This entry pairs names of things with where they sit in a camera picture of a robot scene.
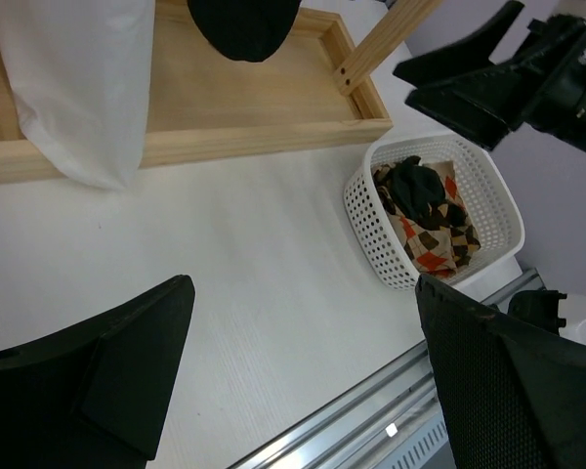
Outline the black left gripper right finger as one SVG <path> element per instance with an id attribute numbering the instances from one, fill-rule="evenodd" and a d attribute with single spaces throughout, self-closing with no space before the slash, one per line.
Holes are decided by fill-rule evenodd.
<path id="1" fill-rule="evenodd" d="M 586 468 L 586 345 L 429 276 L 415 296 L 459 468 Z"/>

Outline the black sock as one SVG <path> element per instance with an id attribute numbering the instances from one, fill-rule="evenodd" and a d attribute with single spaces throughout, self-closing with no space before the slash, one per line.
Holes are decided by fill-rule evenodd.
<path id="1" fill-rule="evenodd" d="M 439 174 L 420 162 L 419 156 L 409 156 L 388 174 L 388 189 L 393 202 L 413 221 L 428 217 L 433 208 L 445 201 L 445 189 Z"/>

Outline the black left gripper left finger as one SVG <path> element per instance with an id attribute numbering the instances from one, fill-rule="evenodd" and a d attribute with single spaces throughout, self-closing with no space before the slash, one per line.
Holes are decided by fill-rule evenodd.
<path id="1" fill-rule="evenodd" d="M 175 276 L 0 351 L 0 468 L 144 468 L 157 454 L 194 304 Z"/>

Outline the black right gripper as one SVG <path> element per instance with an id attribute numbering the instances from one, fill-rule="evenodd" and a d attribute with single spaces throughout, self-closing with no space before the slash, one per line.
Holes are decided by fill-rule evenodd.
<path id="1" fill-rule="evenodd" d="M 516 67 L 490 66 L 523 8 L 507 1 L 465 38 L 400 62 L 393 76 L 416 87 L 408 106 L 483 149 L 525 123 L 586 152 L 585 19 L 533 20 L 512 57 Z"/>

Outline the dark navy sock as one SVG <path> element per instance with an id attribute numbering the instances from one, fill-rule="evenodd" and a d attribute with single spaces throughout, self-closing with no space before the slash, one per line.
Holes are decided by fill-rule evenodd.
<path id="1" fill-rule="evenodd" d="M 286 39 L 301 2 L 190 0 L 187 5 L 200 33 L 221 55 L 232 61 L 261 63 Z"/>

